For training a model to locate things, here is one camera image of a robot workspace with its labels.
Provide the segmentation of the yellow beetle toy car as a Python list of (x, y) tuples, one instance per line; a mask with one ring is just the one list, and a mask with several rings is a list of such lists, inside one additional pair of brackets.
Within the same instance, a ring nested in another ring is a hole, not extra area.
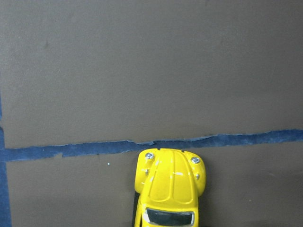
[(206, 185), (202, 158), (172, 148), (140, 152), (134, 180), (134, 227), (197, 227)]

